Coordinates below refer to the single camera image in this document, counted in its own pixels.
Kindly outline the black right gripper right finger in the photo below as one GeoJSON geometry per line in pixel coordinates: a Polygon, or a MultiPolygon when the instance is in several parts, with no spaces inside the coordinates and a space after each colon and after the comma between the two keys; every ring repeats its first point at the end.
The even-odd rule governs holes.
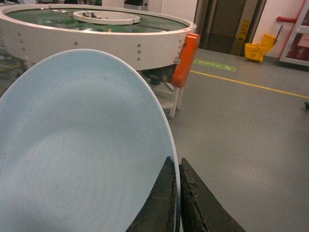
{"type": "Polygon", "coordinates": [[[222,207],[185,158],[180,165],[180,177],[183,231],[245,231],[222,207]]]}

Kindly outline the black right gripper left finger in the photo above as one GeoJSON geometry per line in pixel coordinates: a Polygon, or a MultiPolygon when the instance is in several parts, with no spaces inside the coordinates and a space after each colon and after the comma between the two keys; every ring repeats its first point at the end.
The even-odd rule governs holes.
{"type": "Polygon", "coordinates": [[[167,157],[153,188],[128,232],[172,232],[175,224],[176,176],[174,163],[167,157]]]}

